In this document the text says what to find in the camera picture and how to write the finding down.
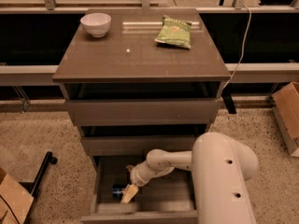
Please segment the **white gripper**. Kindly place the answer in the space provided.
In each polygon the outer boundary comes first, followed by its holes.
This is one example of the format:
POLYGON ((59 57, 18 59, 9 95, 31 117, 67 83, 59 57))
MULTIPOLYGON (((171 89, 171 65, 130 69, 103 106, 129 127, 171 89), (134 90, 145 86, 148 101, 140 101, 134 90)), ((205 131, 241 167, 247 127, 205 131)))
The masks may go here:
POLYGON ((127 165, 130 173, 131 185, 122 190, 121 203, 128 204, 138 193, 138 187, 147 185, 152 179, 152 171, 146 163, 139 163, 136 166, 127 165))

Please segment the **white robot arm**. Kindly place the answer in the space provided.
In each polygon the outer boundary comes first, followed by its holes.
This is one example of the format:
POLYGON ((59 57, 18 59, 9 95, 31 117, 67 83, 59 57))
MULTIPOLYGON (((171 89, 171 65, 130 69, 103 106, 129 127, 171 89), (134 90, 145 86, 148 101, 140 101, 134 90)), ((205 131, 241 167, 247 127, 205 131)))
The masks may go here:
POLYGON ((153 149, 143 162, 129 165, 121 201, 129 203, 151 179, 180 169, 192 173, 198 224, 257 224, 245 181, 258 167, 248 146, 222 133, 204 133, 191 151, 153 149))

